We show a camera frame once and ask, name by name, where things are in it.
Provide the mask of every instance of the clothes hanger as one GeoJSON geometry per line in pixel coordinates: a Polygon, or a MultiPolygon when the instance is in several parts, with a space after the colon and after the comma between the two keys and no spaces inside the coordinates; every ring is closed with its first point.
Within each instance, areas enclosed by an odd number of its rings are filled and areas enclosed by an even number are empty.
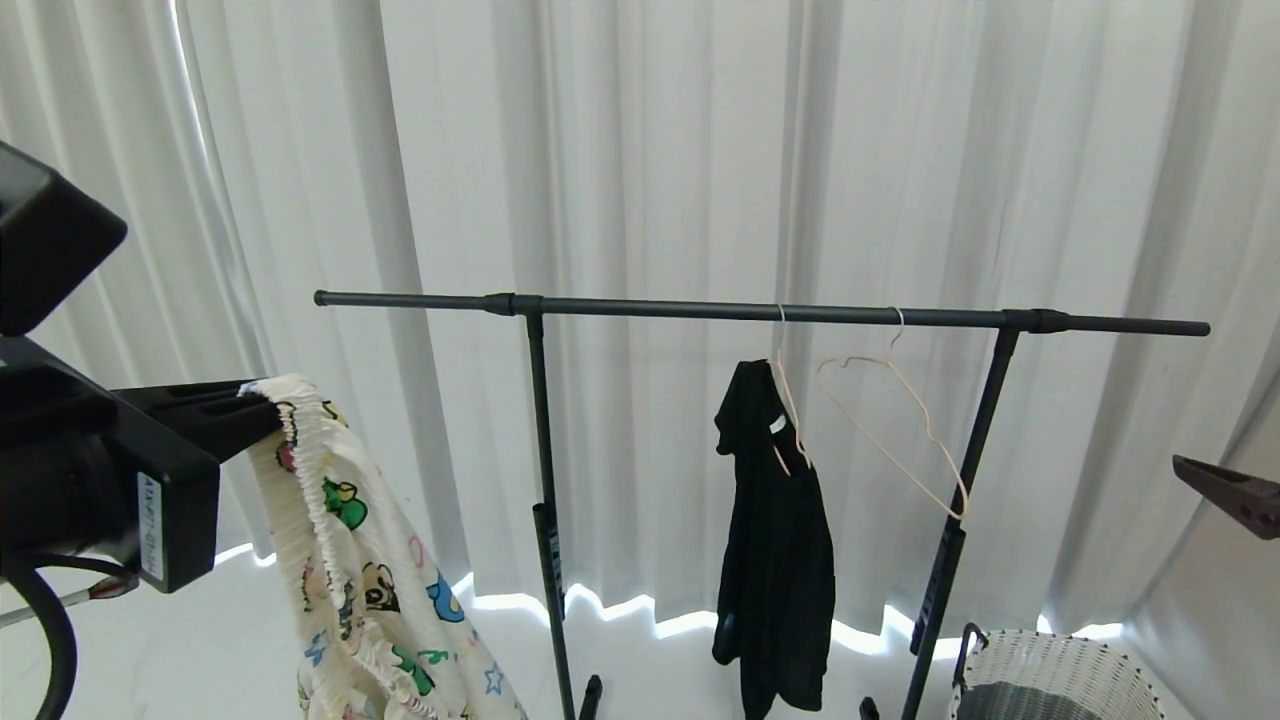
{"type": "Polygon", "coordinates": [[[884,457],[888,457],[890,462],[896,465],[897,469],[901,470],[904,475],[911,478],[911,482],[915,483],[918,488],[924,491],[924,495],[929,496],[933,500],[933,502],[938,503],[938,507],[946,510],[947,515],[951,515],[956,520],[964,520],[964,516],[969,514],[969,489],[965,488],[964,479],[960,477],[960,470],[959,468],[956,468],[956,461],[955,459],[951,457],[951,452],[947,450],[947,446],[942,445],[942,441],[933,437],[933,421],[929,419],[929,409],[924,406],[924,401],[920,400],[919,393],[915,392],[915,388],[911,387],[911,383],[906,382],[906,378],[902,377],[902,373],[897,369],[897,365],[893,364],[893,343],[897,342],[897,338],[902,337],[902,331],[906,328],[906,318],[902,316],[902,311],[899,310],[897,307],[895,307],[893,310],[897,310],[897,320],[899,320],[897,334],[895,334],[893,340],[890,341],[888,352],[884,355],[884,357],[869,357],[867,355],[850,355],[842,359],[828,357],[818,365],[818,372],[814,373],[814,379],[818,380],[818,387],[822,388],[822,392],[827,397],[829,397],[832,402],[836,404],[836,407],[838,407],[841,413],[845,414],[845,418],[849,418],[849,421],[852,423],[854,427],[856,427],[859,430],[861,430],[863,434],[867,436],[867,439],[872,441],[872,445],[874,445],[876,448],[884,455],[884,457]],[[905,465],[899,462],[897,457],[893,457],[893,454],[890,452],[883,445],[881,445],[881,442],[876,439],[876,436],[867,432],[867,428],[864,428],[863,424],[858,421],[858,418],[854,418],[854,414],[850,413],[849,409],[846,409],[842,402],[840,402],[840,400],[836,397],[836,393],[832,392],[832,389],[827,386],[826,382],[823,382],[822,379],[823,368],[826,368],[832,363],[840,363],[841,368],[847,368],[849,364],[855,360],[863,363],[874,363],[877,365],[883,365],[888,368],[890,370],[892,370],[893,377],[897,378],[897,382],[902,383],[902,387],[906,388],[906,392],[911,395],[911,400],[915,401],[915,405],[920,409],[920,413],[924,414],[924,433],[929,436],[929,442],[932,442],[933,445],[938,446],[940,450],[942,450],[942,455],[947,459],[947,466],[951,469],[951,474],[956,479],[956,487],[960,488],[960,512],[951,510],[951,503],[943,502],[942,498],[934,495],[933,491],[927,488],[924,483],[919,480],[919,478],[916,478],[910,470],[908,470],[905,465]]]}
{"type": "MultiPolygon", "coordinates": [[[[769,364],[778,369],[778,378],[782,379],[782,389],[786,393],[787,405],[791,411],[791,423],[795,425],[796,434],[796,451],[804,457],[805,465],[813,469],[813,460],[809,457],[809,451],[804,448],[800,443],[800,414],[796,413],[796,401],[791,397],[791,383],[787,382],[787,370],[782,363],[782,350],[786,347],[787,340],[787,311],[782,309],[782,304],[778,302],[778,322],[782,323],[782,332],[778,333],[778,345],[773,348],[773,354],[769,357],[769,364]]],[[[791,477],[791,470],[787,464],[782,460],[782,454],[778,451],[778,446],[773,446],[773,455],[777,456],[778,464],[782,465],[782,471],[791,477]]]]}

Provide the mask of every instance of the black t-shirt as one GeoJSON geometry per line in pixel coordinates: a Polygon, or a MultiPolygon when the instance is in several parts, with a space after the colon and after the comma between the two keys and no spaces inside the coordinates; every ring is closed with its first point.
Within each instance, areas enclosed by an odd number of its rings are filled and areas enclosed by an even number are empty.
{"type": "Polygon", "coordinates": [[[836,607],[831,530],[767,360],[737,364],[716,427],[737,489],[712,655],[721,665],[741,660],[746,720],[764,717],[774,696],[820,710],[836,607]]]}

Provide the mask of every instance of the white label sticker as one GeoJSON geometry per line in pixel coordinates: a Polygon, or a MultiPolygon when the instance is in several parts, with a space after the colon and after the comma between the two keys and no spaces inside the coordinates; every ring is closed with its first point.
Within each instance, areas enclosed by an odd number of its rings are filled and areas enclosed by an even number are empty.
{"type": "Polygon", "coordinates": [[[138,473],[138,548],[142,570],[164,579],[164,488],[154,478],[138,473]]]}

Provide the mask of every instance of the curtain fold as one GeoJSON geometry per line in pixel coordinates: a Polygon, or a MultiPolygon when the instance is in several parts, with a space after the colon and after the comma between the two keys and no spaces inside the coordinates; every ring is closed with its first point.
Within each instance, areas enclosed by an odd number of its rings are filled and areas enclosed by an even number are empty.
{"type": "MultiPolygon", "coordinates": [[[[38,340],[106,384],[311,377],[481,593],[541,593],[525,328],[320,310],[316,288],[1208,320],[1019,341],[945,633],[1071,630],[1128,615],[1198,502],[1169,455],[1221,459],[1280,369],[1277,33],[1280,8],[1234,1],[18,3],[0,132],[132,229],[38,340]]],[[[782,347],[837,619],[872,633],[886,603],[914,614],[945,516],[814,372],[895,332],[782,347]]],[[[548,318],[567,583],[659,619],[714,606],[733,486],[712,416],[782,336],[548,318]]],[[[957,461],[993,338],[893,345],[957,461]]],[[[946,497],[895,380],[827,373],[946,497]]],[[[229,486],[227,532],[265,550],[229,486]]]]}

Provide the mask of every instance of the vertical rack pole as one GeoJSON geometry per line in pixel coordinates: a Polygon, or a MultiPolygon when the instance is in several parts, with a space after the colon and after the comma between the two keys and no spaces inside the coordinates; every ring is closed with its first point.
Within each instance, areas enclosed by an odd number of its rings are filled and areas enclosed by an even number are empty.
{"type": "MultiPolygon", "coordinates": [[[[973,491],[973,480],[978,474],[978,461],[982,460],[982,451],[987,445],[991,420],[996,416],[996,405],[1000,402],[1000,391],[1005,386],[1005,374],[1009,372],[1009,360],[1014,356],[1019,332],[1004,328],[996,336],[991,369],[987,370],[987,382],[982,388],[982,398],[978,401],[978,413],[973,420],[973,430],[969,433],[964,464],[960,465],[960,480],[966,491],[973,491]]],[[[961,507],[960,488],[956,488],[951,496],[951,510],[959,512],[961,507]]],[[[916,618],[915,630],[911,633],[915,670],[911,671],[911,684],[906,691],[902,720],[915,720],[915,715],[920,710],[924,684],[929,678],[929,665],[933,662],[933,648],[938,643],[938,633],[942,632],[942,616],[946,614],[956,568],[960,565],[964,538],[965,532],[960,528],[960,520],[948,516],[942,528],[942,538],[938,541],[938,553],[933,559],[933,571],[924,592],[924,601],[920,603],[920,615],[916,618]]]]}
{"type": "Polygon", "coordinates": [[[564,583],[561,577],[559,525],[556,519],[556,469],[552,464],[552,420],[547,402],[547,352],[543,346],[541,310],[525,314],[525,329],[529,331],[538,461],[543,480],[543,501],[534,506],[534,529],[538,533],[538,555],[543,566],[543,591],[552,625],[552,650],[556,653],[561,706],[564,720],[573,720],[573,687],[568,674],[568,650],[564,647],[564,583]]]}

